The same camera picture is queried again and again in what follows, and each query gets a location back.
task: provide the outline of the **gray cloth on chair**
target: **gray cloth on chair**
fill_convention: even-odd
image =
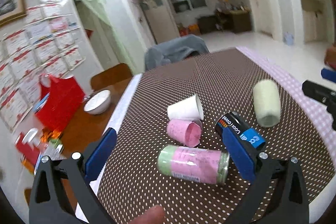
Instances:
[[[147,71],[181,61],[194,52],[203,54],[208,53],[209,50],[204,40],[193,34],[160,43],[146,52],[145,69]]]

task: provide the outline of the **bowl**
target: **bowl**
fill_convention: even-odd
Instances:
[[[84,106],[84,111],[93,115],[101,114],[111,104],[111,92],[103,90],[93,96]]]

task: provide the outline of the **refrigerator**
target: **refrigerator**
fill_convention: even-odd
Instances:
[[[144,0],[142,9],[157,44],[180,37],[168,0]]]

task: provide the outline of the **can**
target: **can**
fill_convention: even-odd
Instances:
[[[215,131],[222,139],[226,128],[239,135],[241,140],[248,141],[257,150],[261,149],[266,143],[264,138],[251,128],[237,112],[226,113],[216,122]]]
[[[230,156],[219,150],[167,145],[157,158],[158,170],[167,176],[208,184],[224,184]]]

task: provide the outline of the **human hand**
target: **human hand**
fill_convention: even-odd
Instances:
[[[163,224],[165,220],[165,211],[160,205],[145,211],[143,215],[138,216],[128,224]]]

